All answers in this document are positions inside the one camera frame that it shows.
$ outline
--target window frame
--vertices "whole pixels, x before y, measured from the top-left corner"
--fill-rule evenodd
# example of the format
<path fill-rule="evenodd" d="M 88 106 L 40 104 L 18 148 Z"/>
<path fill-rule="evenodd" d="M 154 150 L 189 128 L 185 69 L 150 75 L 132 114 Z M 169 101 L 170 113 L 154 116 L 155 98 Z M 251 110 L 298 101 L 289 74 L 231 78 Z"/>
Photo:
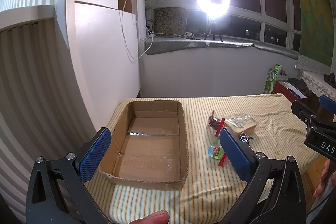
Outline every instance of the window frame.
<path fill-rule="evenodd" d="M 154 18 L 154 9 L 164 7 L 184 7 L 187 10 L 200 10 L 195 0 L 145 0 L 147 19 Z M 286 48 L 290 51 L 293 47 L 294 33 L 301 35 L 300 31 L 294 30 L 294 5 L 293 0 L 286 0 L 287 23 L 266 15 L 265 0 L 260 0 L 261 13 L 230 6 L 227 14 L 249 19 L 261 23 L 260 41 L 264 42 L 265 24 L 283 30 L 287 33 Z"/>

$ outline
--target striped bedsheet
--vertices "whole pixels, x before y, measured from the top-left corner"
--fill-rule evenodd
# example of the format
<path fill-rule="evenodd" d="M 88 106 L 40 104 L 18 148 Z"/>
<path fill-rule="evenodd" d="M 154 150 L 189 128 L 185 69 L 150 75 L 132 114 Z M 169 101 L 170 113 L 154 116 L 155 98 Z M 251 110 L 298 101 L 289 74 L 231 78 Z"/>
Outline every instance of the striped bedsheet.
<path fill-rule="evenodd" d="M 117 107 L 107 127 L 113 129 L 124 106 L 135 100 L 125 99 Z M 281 94 L 215 97 L 171 98 L 183 107 L 189 145 L 189 174 L 182 191 L 158 191 L 113 185 L 99 172 L 85 185 L 105 214 L 116 223 L 126 224 L 155 211 L 166 210 L 170 223 L 215 223 L 224 217 L 235 203 L 246 183 L 240 181 L 227 163 L 218 166 L 218 160 L 207 155 L 214 135 L 207 125 L 212 109 L 220 116 L 246 113 L 258 125 L 251 147 L 269 158 L 284 159 L 293 155 L 301 174 L 317 159 L 318 154 L 305 147 L 306 126 L 291 112 L 291 103 Z M 270 191 L 269 180 L 261 199 Z"/>

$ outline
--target human finger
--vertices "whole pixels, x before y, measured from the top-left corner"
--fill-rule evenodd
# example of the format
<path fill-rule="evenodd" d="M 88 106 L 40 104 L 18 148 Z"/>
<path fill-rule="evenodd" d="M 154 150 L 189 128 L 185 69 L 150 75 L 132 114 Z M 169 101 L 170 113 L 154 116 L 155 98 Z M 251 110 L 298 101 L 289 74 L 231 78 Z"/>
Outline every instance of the human finger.
<path fill-rule="evenodd" d="M 313 198 L 317 198 L 323 192 L 324 188 L 325 188 L 325 182 L 321 181 L 321 183 L 316 188 L 315 193 L 313 194 Z"/>
<path fill-rule="evenodd" d="M 326 160 L 324 163 L 323 171 L 321 173 L 321 180 L 324 180 L 327 177 L 329 168 L 330 168 L 330 160 Z"/>
<path fill-rule="evenodd" d="M 335 187 L 336 186 L 336 171 L 333 173 L 331 177 L 331 184 Z"/>
<path fill-rule="evenodd" d="M 169 214 L 166 210 L 158 211 L 152 213 L 151 215 L 137 219 L 130 224 L 168 224 L 169 222 Z"/>

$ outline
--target candy wrapper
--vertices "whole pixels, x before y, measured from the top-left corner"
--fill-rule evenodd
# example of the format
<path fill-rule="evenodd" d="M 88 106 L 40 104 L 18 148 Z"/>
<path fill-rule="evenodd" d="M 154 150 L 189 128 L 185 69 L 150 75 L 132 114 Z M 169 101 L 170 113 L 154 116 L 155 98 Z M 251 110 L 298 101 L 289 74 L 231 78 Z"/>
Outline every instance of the candy wrapper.
<path fill-rule="evenodd" d="M 209 146 L 208 155 L 214 159 L 221 159 L 224 155 L 224 150 L 221 146 Z"/>
<path fill-rule="evenodd" d="M 249 145 L 249 147 L 252 149 L 252 147 L 250 146 L 250 140 L 253 140 L 253 137 L 251 137 L 249 135 L 246 135 L 245 133 L 241 133 L 238 138 L 241 142 L 247 143 Z"/>
<path fill-rule="evenodd" d="M 215 110 L 212 110 L 211 116 L 208 118 L 208 125 L 209 125 L 212 129 L 217 130 L 217 129 L 218 129 L 218 126 L 219 126 L 219 124 L 220 124 L 220 122 L 221 122 L 221 119 L 215 117 L 214 113 L 215 113 Z"/>

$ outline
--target green package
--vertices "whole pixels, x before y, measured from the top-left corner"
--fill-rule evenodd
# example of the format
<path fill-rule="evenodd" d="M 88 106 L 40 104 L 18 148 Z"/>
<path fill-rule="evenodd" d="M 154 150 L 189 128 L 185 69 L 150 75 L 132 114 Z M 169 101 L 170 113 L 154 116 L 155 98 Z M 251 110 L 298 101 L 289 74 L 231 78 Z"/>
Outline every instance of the green package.
<path fill-rule="evenodd" d="M 221 146 L 209 146 L 208 155 L 214 159 L 220 160 L 225 154 Z"/>
<path fill-rule="evenodd" d="M 274 73 L 273 69 L 270 69 L 266 80 L 264 94 L 272 93 L 276 81 L 277 81 L 277 75 Z"/>

